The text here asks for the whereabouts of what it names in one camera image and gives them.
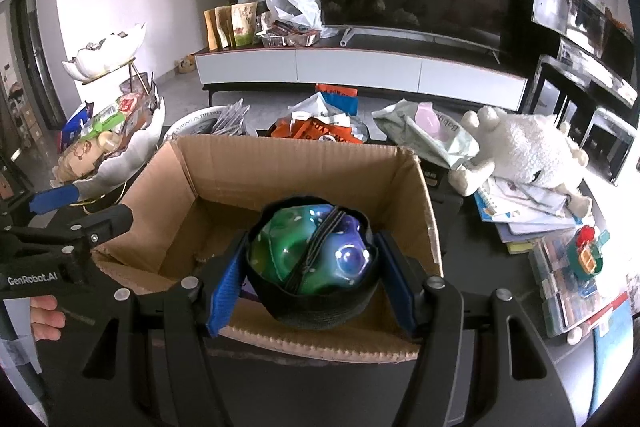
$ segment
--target human hand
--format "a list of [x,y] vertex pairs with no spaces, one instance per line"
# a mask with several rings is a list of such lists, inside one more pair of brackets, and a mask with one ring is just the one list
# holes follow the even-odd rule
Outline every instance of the human hand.
[[60,328],[65,327],[65,314],[56,311],[58,300],[53,295],[31,298],[31,329],[36,341],[60,339]]

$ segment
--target bolt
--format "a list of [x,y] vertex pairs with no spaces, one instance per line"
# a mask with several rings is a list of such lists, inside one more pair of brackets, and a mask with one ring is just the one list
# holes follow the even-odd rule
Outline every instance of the bolt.
[[427,286],[434,290],[442,290],[444,288],[444,279],[437,275],[432,275],[427,279]]
[[180,286],[182,286],[186,290],[193,290],[199,283],[200,281],[197,277],[190,275],[180,281]]
[[120,288],[116,290],[116,293],[113,294],[113,297],[116,301],[126,301],[131,295],[131,290],[129,288]]
[[495,296],[497,296],[497,298],[500,299],[501,301],[505,301],[505,302],[513,299],[513,295],[507,288],[498,288],[495,291]]

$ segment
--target blue snack package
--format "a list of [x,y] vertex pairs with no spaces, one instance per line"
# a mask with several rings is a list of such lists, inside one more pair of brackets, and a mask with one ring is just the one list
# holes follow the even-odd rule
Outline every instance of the blue snack package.
[[65,123],[65,126],[60,131],[58,139],[58,154],[62,154],[67,147],[69,147],[76,138],[80,136],[80,131],[84,127],[91,117],[94,115],[94,103],[84,102],[84,105],[79,107],[76,113],[69,118]]

